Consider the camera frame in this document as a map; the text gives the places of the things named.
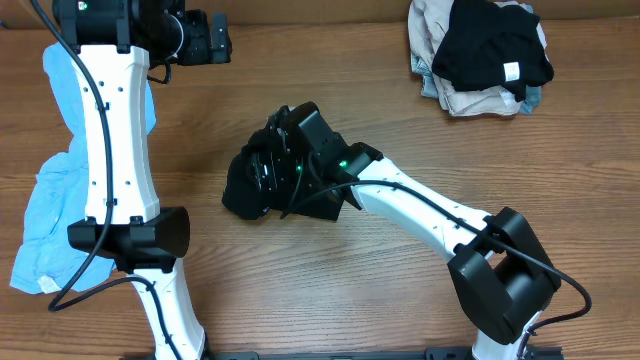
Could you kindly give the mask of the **black t-shirt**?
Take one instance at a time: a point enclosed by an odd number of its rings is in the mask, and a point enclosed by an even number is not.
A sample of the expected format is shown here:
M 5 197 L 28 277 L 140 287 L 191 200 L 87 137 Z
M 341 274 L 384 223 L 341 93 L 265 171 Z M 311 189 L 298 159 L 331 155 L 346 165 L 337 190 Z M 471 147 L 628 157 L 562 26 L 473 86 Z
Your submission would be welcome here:
M 309 147 L 300 191 L 295 200 L 276 200 L 257 187 L 250 159 L 249 141 L 232 160 L 223 192 L 222 203 L 245 220 L 256 220 L 275 209 L 284 216 L 300 214 L 335 221 L 342 204 L 355 202 L 350 191 L 335 190 L 357 178 L 366 166 L 362 145 L 347 145 L 342 136 L 331 130 L 313 102 L 307 102 L 309 112 L 300 123 L 303 141 Z

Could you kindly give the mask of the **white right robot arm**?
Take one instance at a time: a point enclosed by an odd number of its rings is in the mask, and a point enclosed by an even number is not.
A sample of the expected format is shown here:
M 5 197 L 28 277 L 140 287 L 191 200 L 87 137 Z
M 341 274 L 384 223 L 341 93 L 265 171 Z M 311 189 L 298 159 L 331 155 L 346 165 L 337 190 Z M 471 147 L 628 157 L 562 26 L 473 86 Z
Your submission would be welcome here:
M 386 218 L 447 264 L 478 335 L 472 359 L 530 359 L 534 325 L 560 278 L 528 221 L 505 207 L 474 209 L 412 179 L 379 150 L 349 145 L 307 102 L 281 107 L 243 152 L 269 207 L 336 220 L 343 204 Z

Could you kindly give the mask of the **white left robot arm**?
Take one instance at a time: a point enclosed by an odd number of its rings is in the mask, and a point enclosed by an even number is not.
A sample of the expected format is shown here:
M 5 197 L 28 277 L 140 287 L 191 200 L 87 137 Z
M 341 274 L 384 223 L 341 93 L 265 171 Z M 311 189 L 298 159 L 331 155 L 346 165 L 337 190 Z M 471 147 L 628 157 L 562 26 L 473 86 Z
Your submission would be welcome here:
M 46 21 L 71 56 L 84 111 L 88 196 L 84 217 L 67 229 L 69 243 L 113 260 L 134 286 L 155 358 L 208 359 L 183 265 L 189 215 L 162 207 L 152 180 L 146 90 L 153 68 L 228 62 L 227 18 L 175 0 L 57 0 Z

